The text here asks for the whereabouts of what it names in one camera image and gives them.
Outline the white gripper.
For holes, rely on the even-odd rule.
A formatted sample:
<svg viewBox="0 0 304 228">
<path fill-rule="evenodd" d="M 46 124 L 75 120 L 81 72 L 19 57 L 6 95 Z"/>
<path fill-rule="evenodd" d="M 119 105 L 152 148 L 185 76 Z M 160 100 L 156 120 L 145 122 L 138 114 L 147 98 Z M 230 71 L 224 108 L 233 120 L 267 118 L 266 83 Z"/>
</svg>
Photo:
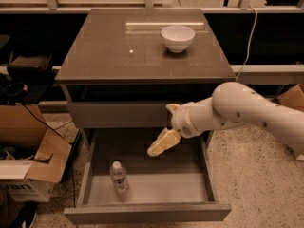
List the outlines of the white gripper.
<svg viewBox="0 0 304 228">
<path fill-rule="evenodd" d="M 157 157 L 174 147 L 180 142 L 181 137 L 189 139 L 201 134 L 201 114 L 196 103 L 168 104 L 166 109 L 172 114 L 171 125 L 173 129 L 165 128 L 152 142 L 147 149 L 147 154 L 150 157 Z"/>
</svg>

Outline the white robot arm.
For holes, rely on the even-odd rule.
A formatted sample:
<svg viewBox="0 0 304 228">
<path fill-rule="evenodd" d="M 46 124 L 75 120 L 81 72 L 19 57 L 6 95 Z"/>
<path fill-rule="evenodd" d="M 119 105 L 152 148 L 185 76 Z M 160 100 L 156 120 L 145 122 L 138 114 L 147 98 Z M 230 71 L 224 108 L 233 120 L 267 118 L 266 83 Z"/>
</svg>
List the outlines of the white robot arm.
<svg viewBox="0 0 304 228">
<path fill-rule="evenodd" d="M 182 105 L 168 104 L 166 108 L 172 114 L 172 127 L 165 128 L 150 145 L 147 154 L 151 157 L 174 147 L 181 138 L 244 124 L 259 127 L 295 152 L 304 153 L 304 112 L 275 104 L 241 83 L 223 83 L 210 98 Z"/>
</svg>

